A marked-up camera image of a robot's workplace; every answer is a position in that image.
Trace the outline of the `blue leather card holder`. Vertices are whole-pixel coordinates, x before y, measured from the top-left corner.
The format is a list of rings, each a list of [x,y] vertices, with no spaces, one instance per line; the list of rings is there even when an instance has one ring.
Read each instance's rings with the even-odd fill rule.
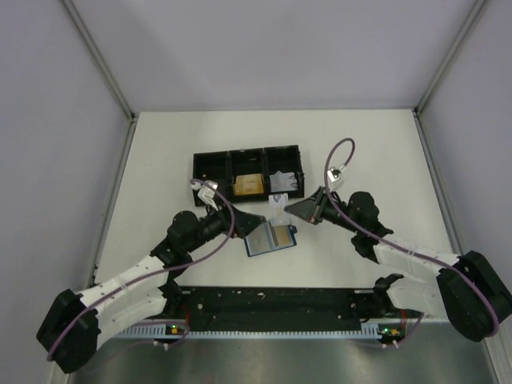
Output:
[[[247,256],[255,257],[296,246],[297,242],[295,235],[297,233],[297,228],[293,225],[289,225],[288,227],[294,244],[285,248],[277,248],[274,243],[273,226],[270,222],[264,222],[261,224],[244,239]]]

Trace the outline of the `silver credit card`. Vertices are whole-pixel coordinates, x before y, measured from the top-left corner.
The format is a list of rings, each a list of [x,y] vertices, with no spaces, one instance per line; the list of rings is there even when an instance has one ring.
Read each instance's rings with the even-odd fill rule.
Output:
[[[287,205],[288,193],[269,196],[270,223],[272,226],[289,226],[291,224],[291,216],[285,212]]]

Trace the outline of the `gold credit card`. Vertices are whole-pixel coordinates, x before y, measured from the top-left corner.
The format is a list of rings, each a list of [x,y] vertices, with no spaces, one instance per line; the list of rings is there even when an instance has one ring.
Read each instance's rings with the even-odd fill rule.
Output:
[[[277,248],[285,248],[294,244],[288,226],[274,226],[273,231],[274,243]]]

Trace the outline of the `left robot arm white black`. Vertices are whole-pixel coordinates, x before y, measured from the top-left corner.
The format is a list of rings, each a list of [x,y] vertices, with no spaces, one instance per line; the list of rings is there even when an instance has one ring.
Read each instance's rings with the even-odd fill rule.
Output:
[[[223,206],[199,218],[191,211],[174,216],[167,234],[134,266],[89,289],[61,292],[36,339],[49,360],[66,374],[80,370],[101,346],[132,325],[181,308],[176,278],[192,266],[192,252],[222,235],[245,238],[265,222],[261,215]]]

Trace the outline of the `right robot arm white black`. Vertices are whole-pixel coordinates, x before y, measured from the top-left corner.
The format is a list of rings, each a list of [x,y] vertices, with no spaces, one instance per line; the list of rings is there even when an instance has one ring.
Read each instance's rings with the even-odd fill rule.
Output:
[[[373,304],[382,316],[399,310],[429,314],[480,342],[495,335],[511,315],[511,292],[484,255],[443,253],[401,239],[380,223],[368,192],[355,192],[344,202],[320,187],[284,210],[313,225],[327,221],[353,232],[350,241],[357,254],[396,270],[374,284]]]

